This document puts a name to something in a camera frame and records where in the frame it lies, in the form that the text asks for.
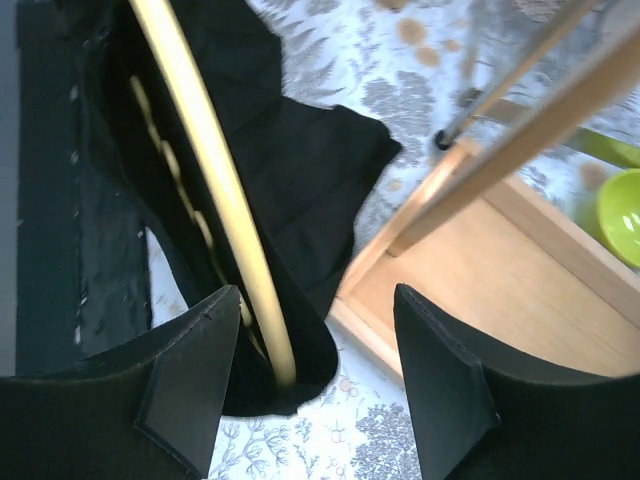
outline patterned fabric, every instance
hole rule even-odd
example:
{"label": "patterned fabric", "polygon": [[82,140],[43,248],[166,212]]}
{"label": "patterned fabric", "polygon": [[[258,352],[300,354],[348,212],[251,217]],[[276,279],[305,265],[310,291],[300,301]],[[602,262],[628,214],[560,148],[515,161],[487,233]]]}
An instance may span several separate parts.
{"label": "patterned fabric", "polygon": [[[479,45],[475,85],[482,87],[515,49],[565,0],[410,0],[400,13],[374,0],[251,0],[280,35],[285,89],[312,105],[342,104],[384,121],[404,145],[360,214],[365,244],[440,158],[436,131],[456,112],[466,46]],[[602,9],[536,65],[508,98],[535,104],[599,40]],[[471,26],[480,26],[474,37]],[[591,128],[640,145],[640,90],[588,122]],[[470,135],[489,144],[503,131],[477,122]],[[588,193],[585,171],[616,169],[566,147],[555,147],[520,174],[572,216]],[[150,237],[156,322],[184,309],[162,252]],[[404,392],[339,334],[341,371],[298,417],[242,421],[220,428],[211,479],[419,480]]]}

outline lime green bowl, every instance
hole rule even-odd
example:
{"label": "lime green bowl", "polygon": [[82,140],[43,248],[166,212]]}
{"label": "lime green bowl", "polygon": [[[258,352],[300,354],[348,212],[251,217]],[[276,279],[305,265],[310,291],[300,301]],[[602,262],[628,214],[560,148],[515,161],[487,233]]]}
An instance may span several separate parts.
{"label": "lime green bowl", "polygon": [[583,228],[631,268],[640,268],[640,169],[608,179]]}

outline wooden dowel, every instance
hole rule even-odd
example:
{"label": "wooden dowel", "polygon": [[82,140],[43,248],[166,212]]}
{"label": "wooden dowel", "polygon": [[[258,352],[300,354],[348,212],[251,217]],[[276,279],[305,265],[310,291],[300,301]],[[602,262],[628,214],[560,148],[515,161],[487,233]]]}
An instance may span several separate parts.
{"label": "wooden dowel", "polygon": [[184,33],[167,0],[130,0],[200,164],[256,314],[276,380],[296,368],[269,267],[235,165]]}
{"label": "wooden dowel", "polygon": [[621,32],[574,75],[532,109],[511,131],[481,153],[472,166],[440,190],[389,252],[400,255],[487,189],[511,175],[545,148],[562,141],[577,125],[606,107],[640,80],[640,21]]}
{"label": "wooden dowel", "polygon": [[380,256],[389,248],[398,234],[411,225],[425,205],[453,178],[458,170],[477,149],[460,142],[455,145],[436,165],[430,175],[411,194],[400,209],[391,217],[375,238],[351,262],[345,274],[338,296],[348,294],[357,285],[362,276],[368,272]]}
{"label": "wooden dowel", "polygon": [[[515,53],[515,57],[509,59],[507,65],[494,75],[473,102],[455,116],[443,130],[440,142],[452,145],[476,118],[484,115],[531,67],[566,37],[596,3],[597,0],[567,0],[551,20],[542,25],[535,35]],[[472,14],[479,17],[478,8],[475,10]]]}

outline wooden tray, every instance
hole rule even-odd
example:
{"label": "wooden tray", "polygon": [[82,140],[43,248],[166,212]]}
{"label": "wooden tray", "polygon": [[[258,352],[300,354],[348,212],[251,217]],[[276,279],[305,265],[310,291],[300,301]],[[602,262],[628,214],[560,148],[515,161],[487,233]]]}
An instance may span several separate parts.
{"label": "wooden tray", "polygon": [[393,294],[406,283],[538,357],[607,376],[640,370],[640,277],[516,177],[393,255],[463,162],[461,149],[448,154],[355,259],[333,305],[337,325],[401,380]]}
{"label": "wooden tray", "polygon": [[640,22],[484,151],[458,143],[350,266],[336,322],[402,377],[393,295],[587,372],[640,370],[640,278],[512,175],[640,81]]}

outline black fabric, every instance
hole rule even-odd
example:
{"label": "black fabric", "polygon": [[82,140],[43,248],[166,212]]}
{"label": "black fabric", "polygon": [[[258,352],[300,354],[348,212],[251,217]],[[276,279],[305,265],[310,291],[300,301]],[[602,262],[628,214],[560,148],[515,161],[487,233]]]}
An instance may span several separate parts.
{"label": "black fabric", "polygon": [[[609,379],[546,362],[457,320],[406,285],[396,288],[394,317],[423,478],[640,478],[640,375]],[[454,381],[470,363],[483,373],[471,394]],[[451,382],[438,380],[449,374]],[[474,403],[461,401],[463,394]],[[465,409],[451,406],[461,404]],[[470,451],[469,438],[476,440]],[[442,468],[444,448],[456,457],[455,468]]]}
{"label": "black fabric", "polygon": [[[337,352],[324,324],[352,256],[353,222],[382,169],[399,152],[377,121],[343,107],[318,109],[281,91],[279,39],[240,0],[173,5],[220,118],[274,278],[298,372],[276,389],[267,361],[241,329],[224,413],[291,415],[335,376]],[[82,43],[78,61],[83,149],[101,171],[139,195],[176,281],[193,305],[221,286],[204,241],[183,207],[129,86],[140,78],[154,120],[181,166],[194,207],[213,233],[228,281],[242,284],[215,206],[153,56],[126,3],[108,28]],[[255,331],[262,342],[259,330]]]}
{"label": "black fabric", "polygon": [[231,368],[239,293],[65,370],[0,379],[2,478],[207,478]]}
{"label": "black fabric", "polygon": [[7,37],[20,51],[16,374],[63,368],[151,320],[144,226],[127,192],[78,153],[76,52],[55,14],[21,4]]}

